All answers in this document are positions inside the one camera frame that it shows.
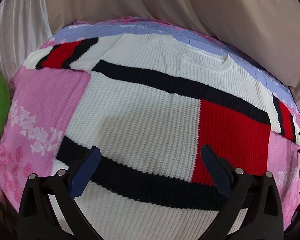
sweater sleeve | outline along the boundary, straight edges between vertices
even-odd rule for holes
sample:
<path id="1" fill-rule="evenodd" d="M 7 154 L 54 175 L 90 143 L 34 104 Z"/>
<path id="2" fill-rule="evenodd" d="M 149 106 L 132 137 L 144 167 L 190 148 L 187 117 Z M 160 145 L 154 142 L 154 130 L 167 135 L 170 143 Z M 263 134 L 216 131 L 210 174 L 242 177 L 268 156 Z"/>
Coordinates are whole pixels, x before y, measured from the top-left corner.
<path id="1" fill-rule="evenodd" d="M 23 66 L 26 69 L 64 68 L 91 73 L 100 59 L 114 47 L 123 35 L 86 39 L 50 46 L 32 52 Z"/>
<path id="2" fill-rule="evenodd" d="M 271 131 L 300 146 L 300 128 L 287 106 L 268 89 L 263 90 L 262 94 L 271 123 Z"/>

black stripe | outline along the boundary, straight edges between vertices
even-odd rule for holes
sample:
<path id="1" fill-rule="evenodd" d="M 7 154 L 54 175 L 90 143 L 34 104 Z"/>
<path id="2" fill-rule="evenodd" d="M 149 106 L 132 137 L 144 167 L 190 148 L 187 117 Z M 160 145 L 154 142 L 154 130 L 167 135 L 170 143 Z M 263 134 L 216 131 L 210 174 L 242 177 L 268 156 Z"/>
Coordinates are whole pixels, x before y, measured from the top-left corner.
<path id="1" fill-rule="evenodd" d="M 296 127 L 294 126 L 294 122 L 293 122 L 293 116 L 292 114 L 290 114 L 290 120 L 291 120 L 291 124 L 292 124 L 292 134 L 293 134 L 293 142 L 297 142 L 297 136 L 296 136 L 296 132 L 295 132 L 295 129 Z"/>
<path id="2" fill-rule="evenodd" d="M 273 101 L 273 104 L 274 104 L 274 108 L 276 109 L 276 111 L 278 113 L 278 120 L 279 120 L 279 124 L 280 124 L 280 128 L 281 128 L 280 135 L 283 136 L 285 131 L 284 131 L 284 127 L 283 127 L 283 116 L 282 116 L 282 112 L 281 112 L 281 108 L 280 108 L 280 101 L 275 96 L 272 97 L 272 101 Z"/>
<path id="3" fill-rule="evenodd" d="M 58 44 L 58 45 L 53 46 L 51 51 L 53 51 L 53 50 L 59 48 L 60 46 L 61 46 L 61 44 Z M 42 63 L 45 62 L 45 61 L 48 59 L 48 57 L 49 57 L 51 51 L 49 52 L 49 54 L 48 54 L 47 56 L 45 56 L 45 57 L 43 57 L 42 59 L 39 60 L 39 62 L 38 62 L 37 65 L 35 66 L 35 69 L 42 69 L 42 68 L 43 68 L 43 67 L 42 67 Z"/>
<path id="4" fill-rule="evenodd" d="M 70 166 L 87 151 L 87 148 L 65 136 L 57 159 Z M 101 162 L 91 180 L 130 199 L 167 207 L 218 211 L 227 200 L 214 186 L 144 173 L 104 156 L 101 157 Z M 251 206 L 253 196 L 251 193 L 247 195 L 242 208 Z"/>
<path id="5" fill-rule="evenodd" d="M 239 97 L 200 82 L 170 76 L 156 70 L 120 66 L 103 60 L 98 62 L 93 71 L 100 72 L 111 79 L 143 84 L 170 94 L 175 93 L 190 98 L 205 99 L 242 113 L 257 122 L 270 124 L 267 112 Z"/>
<path id="6" fill-rule="evenodd" d="M 92 45 L 96 44 L 98 40 L 98 37 L 83 40 L 78 46 L 75 47 L 73 54 L 62 63 L 62 68 L 69 69 L 70 64 L 78 60 L 85 52 L 87 52 L 88 49 L 90 49 Z"/>

blue gripper pad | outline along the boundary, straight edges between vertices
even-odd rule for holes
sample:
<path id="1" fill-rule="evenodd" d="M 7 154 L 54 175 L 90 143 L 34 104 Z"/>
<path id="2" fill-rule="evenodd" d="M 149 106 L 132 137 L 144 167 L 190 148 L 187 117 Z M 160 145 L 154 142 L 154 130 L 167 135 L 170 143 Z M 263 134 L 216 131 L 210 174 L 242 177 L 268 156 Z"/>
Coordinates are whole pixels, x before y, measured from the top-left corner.
<path id="1" fill-rule="evenodd" d="M 72 199 L 81 196 L 101 160 L 99 148 L 91 148 L 89 156 L 82 163 L 69 183 L 69 193 Z"/>
<path id="2" fill-rule="evenodd" d="M 219 193 L 229 198 L 231 196 L 231 178 L 219 162 L 217 154 L 207 144 L 201 147 L 201 160 Z"/>

red panel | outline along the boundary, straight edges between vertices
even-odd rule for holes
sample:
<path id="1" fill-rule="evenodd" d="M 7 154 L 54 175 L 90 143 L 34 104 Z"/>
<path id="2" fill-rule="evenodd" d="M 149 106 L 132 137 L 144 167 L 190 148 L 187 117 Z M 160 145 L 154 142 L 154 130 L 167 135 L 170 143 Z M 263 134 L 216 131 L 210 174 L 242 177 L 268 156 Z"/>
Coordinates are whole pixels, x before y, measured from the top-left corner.
<path id="1" fill-rule="evenodd" d="M 282 121 L 283 121 L 283 128 L 284 128 L 284 134 L 283 137 L 287 138 L 290 141 L 293 141 L 293 135 L 294 131 L 292 133 L 292 116 L 289 111 L 289 109 L 279 101 L 280 110 L 282 113 Z"/>
<path id="2" fill-rule="evenodd" d="M 262 175 L 267 169 L 270 129 L 268 124 L 201 100 L 198 150 L 191 181 L 214 185 L 200 158 L 201 147 L 206 143 L 234 168 Z"/>
<path id="3" fill-rule="evenodd" d="M 62 63 L 73 54 L 75 47 L 81 42 L 76 41 L 61 44 L 59 48 L 50 52 L 48 58 L 42 63 L 42 67 L 61 68 Z"/>

sweater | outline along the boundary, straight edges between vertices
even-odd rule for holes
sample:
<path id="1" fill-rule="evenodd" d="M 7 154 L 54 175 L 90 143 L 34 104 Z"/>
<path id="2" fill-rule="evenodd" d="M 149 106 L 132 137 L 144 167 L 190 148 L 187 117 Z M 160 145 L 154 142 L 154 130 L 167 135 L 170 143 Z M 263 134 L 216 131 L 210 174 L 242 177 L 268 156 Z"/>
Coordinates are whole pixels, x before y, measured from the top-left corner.
<path id="1" fill-rule="evenodd" d="M 65 43 L 31 53 L 24 67 L 91 75 L 51 174 L 100 148 L 100 165 L 75 200 L 105 240 L 199 238 L 226 203 L 200 160 L 206 143 L 254 175 L 267 170 L 270 131 L 300 145 L 287 107 L 229 55 L 170 35 Z M 247 195 L 230 232 L 253 197 Z"/>

